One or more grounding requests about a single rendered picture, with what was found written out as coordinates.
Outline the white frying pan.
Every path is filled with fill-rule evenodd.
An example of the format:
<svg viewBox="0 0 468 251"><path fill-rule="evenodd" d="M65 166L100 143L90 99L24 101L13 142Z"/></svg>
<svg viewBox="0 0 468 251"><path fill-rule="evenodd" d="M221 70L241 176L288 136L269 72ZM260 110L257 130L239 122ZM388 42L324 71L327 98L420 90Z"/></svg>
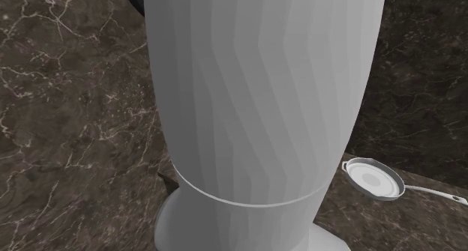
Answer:
<svg viewBox="0 0 468 251"><path fill-rule="evenodd" d="M372 199L394 201L409 189L441 196L468 206L468 200L461 196L405 184L396 171L373 158L354 157L343 161L340 167L350 184Z"/></svg>

